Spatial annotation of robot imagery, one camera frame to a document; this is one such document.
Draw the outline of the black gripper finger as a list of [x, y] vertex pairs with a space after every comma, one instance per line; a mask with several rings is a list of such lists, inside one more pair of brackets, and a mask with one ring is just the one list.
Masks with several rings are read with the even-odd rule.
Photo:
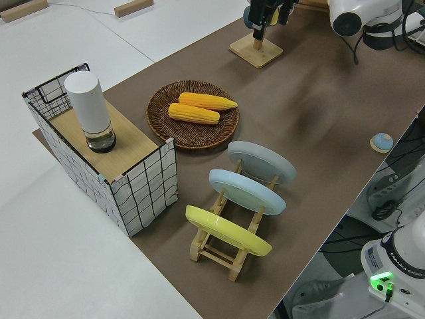
[[278, 23], [281, 25], [286, 25], [288, 23], [288, 19], [290, 16], [290, 13], [292, 12], [292, 9], [294, 8], [294, 1], [293, 0], [284, 0], [281, 7], [280, 7], [280, 13], [278, 16]]
[[254, 28], [254, 37], [264, 36], [264, 11], [266, 8], [266, 0], [251, 0], [249, 21]]

